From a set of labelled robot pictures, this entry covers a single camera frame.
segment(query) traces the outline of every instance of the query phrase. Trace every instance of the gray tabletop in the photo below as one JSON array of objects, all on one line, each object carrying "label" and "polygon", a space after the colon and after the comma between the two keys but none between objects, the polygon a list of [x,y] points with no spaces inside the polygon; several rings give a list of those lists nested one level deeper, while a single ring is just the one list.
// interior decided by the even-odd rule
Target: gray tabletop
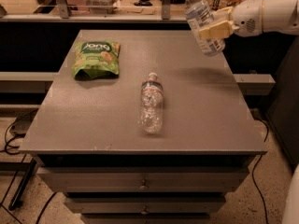
[{"label": "gray tabletop", "polygon": [[[32,154],[265,153],[259,130],[223,54],[208,58],[190,31],[82,30],[76,41],[121,43],[120,74],[77,81],[74,45],[36,114],[21,152]],[[164,86],[159,135],[138,126],[141,82]]]}]

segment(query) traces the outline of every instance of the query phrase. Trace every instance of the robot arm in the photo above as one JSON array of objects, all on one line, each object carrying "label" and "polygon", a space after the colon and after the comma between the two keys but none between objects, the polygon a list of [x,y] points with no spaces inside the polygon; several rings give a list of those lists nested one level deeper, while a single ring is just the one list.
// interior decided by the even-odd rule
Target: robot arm
[{"label": "robot arm", "polygon": [[199,37],[256,36],[266,32],[299,35],[298,0],[247,0],[214,12],[215,21],[199,30]]}]

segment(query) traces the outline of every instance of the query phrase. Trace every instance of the drawer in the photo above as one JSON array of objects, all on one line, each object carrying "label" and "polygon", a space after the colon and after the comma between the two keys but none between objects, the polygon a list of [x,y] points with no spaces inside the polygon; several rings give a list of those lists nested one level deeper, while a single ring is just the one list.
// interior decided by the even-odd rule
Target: drawer
[{"label": "drawer", "polygon": [[207,224],[209,215],[81,215],[85,224]]},{"label": "drawer", "polygon": [[202,197],[198,193],[110,193],[102,198],[67,198],[65,205],[81,214],[212,213],[224,197]]},{"label": "drawer", "polygon": [[247,168],[39,168],[37,174],[58,192],[227,192],[248,175]]}]

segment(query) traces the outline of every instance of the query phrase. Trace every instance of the clear plastic bottle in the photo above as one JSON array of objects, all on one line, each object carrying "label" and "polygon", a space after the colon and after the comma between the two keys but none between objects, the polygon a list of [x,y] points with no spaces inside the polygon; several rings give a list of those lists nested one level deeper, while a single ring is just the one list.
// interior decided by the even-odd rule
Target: clear plastic bottle
[{"label": "clear plastic bottle", "polygon": [[142,83],[140,126],[146,133],[156,134],[163,125],[163,87],[156,73]]},{"label": "clear plastic bottle", "polygon": [[199,28],[214,21],[211,8],[205,0],[186,0],[185,17],[199,48],[206,56],[214,56],[224,50],[223,39],[202,40],[199,38]]}]

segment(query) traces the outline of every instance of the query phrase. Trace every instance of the table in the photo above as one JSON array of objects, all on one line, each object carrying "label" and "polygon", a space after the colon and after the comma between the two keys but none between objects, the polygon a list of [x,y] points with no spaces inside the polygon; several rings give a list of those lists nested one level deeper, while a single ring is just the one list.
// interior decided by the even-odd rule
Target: table
[{"label": "table", "polygon": [[[121,43],[116,78],[71,75],[77,41]],[[141,82],[164,86],[164,126],[138,126]],[[222,54],[190,31],[81,30],[21,152],[85,223],[207,223],[266,147]]]}]

